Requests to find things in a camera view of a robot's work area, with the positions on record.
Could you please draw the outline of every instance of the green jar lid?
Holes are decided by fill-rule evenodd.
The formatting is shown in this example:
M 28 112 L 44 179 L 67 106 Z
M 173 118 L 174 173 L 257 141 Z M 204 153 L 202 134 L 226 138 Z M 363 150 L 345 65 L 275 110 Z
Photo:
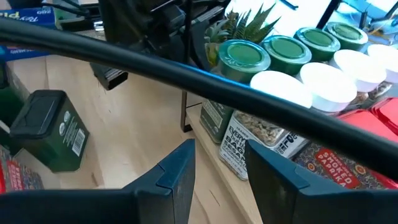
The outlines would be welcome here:
M 340 42 L 336 37 L 317 28 L 301 28 L 295 33 L 294 38 L 311 50 L 312 61 L 316 62 L 329 61 L 340 49 Z
M 246 40 L 228 40 L 219 47 L 217 69 L 237 82 L 249 83 L 253 75 L 267 70 L 270 63 L 263 48 Z
M 359 50 L 368 42 L 368 35 L 363 30 L 349 24 L 329 22 L 325 29 L 340 41 L 341 49 Z
M 270 69 L 296 75 L 311 60 L 310 49 L 300 41 L 283 35 L 268 37 L 262 47 L 271 56 Z

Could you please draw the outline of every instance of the black lid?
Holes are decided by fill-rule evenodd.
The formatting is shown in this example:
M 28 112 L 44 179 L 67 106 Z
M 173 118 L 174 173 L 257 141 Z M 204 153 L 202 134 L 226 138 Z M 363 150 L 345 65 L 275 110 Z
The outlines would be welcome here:
M 66 96 L 62 90 L 34 91 L 10 127 L 11 137 L 38 139 L 48 136 Z
M 0 90 L 7 88 L 9 86 L 6 66 L 7 65 L 5 62 L 0 63 Z

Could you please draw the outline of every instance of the red label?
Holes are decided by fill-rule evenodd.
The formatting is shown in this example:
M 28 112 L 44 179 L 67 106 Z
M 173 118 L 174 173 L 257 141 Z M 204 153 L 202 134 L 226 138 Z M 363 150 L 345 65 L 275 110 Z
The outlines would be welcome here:
M 10 176 L 11 187 L 13 190 L 23 190 L 21 168 L 12 161 L 7 161 L 8 173 Z
M 360 185 L 359 180 L 331 150 L 321 148 L 319 152 L 315 154 L 315 158 L 337 184 L 348 189 L 353 189 Z

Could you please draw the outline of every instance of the succulent plant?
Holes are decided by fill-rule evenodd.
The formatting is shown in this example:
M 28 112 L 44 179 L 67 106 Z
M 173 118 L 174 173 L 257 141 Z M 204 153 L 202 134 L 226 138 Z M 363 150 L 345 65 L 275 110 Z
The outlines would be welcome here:
M 222 29 L 222 27 L 228 22 L 227 19 L 218 21 L 213 25 L 209 26 L 205 32 L 205 42 L 206 43 L 221 43 L 226 41 L 229 33 L 227 30 Z
M 205 48 L 206 56 L 210 65 L 212 67 L 215 66 L 219 43 L 226 40 L 240 39 L 260 44 L 280 19 L 278 18 L 274 22 L 266 24 L 263 27 L 267 16 L 274 6 L 275 4 L 273 4 L 269 9 L 263 11 L 263 5 L 261 5 L 257 14 L 254 16 L 254 19 L 249 24 L 248 19 L 252 12 L 251 10 L 241 16 L 239 13 L 231 11 L 227 13 L 225 19 L 218 21 L 207 28 L 205 32 Z
M 222 27 L 223 30 L 228 31 L 227 39 L 241 39 L 248 40 L 259 44 L 266 38 L 269 32 L 273 29 L 274 25 L 278 22 L 280 18 L 271 22 L 270 24 L 266 24 L 263 27 L 269 13 L 274 8 L 275 4 L 273 4 L 269 9 L 263 11 L 261 5 L 260 9 L 257 11 L 257 14 L 254 16 L 254 19 L 248 24 L 248 19 L 252 10 L 243 15 L 239 15 L 237 12 L 229 12 L 226 15 L 227 23 Z

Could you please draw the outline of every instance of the blue package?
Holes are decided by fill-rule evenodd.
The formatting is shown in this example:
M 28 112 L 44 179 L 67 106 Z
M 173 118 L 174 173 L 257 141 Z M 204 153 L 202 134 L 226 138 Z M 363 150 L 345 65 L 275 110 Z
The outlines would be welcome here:
M 17 19 L 51 29 L 58 29 L 57 19 L 55 18 L 52 7 L 0 10 L 0 17 Z M 48 54 L 47 52 L 21 49 L 14 46 L 0 46 L 0 55 L 6 62 L 23 58 L 46 56 Z

